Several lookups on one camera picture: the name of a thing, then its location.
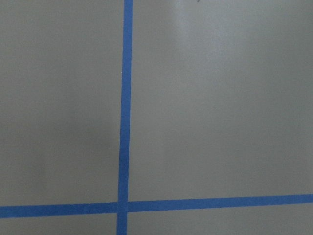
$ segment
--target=gray panel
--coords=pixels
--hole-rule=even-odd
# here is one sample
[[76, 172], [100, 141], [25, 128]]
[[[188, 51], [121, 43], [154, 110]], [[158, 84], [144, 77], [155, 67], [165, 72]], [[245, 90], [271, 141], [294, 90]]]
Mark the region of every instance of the gray panel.
[[0, 205], [117, 201], [123, 1], [2, 1]]
[[131, 213], [129, 235], [309, 235], [313, 205]]
[[10, 235], [114, 235], [116, 215], [79, 215], [0, 220], [0, 233]]
[[130, 200], [313, 192], [313, 1], [135, 0]]

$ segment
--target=blue stripe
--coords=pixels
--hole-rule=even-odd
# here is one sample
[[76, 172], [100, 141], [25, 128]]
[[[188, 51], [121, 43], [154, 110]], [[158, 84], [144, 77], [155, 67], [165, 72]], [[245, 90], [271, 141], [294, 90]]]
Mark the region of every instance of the blue stripe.
[[117, 234], [127, 233], [128, 172], [131, 122], [133, 1], [124, 0], [121, 131], [118, 174]]
[[129, 202], [128, 211], [153, 212], [227, 207], [287, 205], [301, 203], [313, 203], [313, 194]]
[[0, 207], [0, 218], [116, 213], [117, 206], [118, 204], [116, 202], [37, 206], [5, 206]]

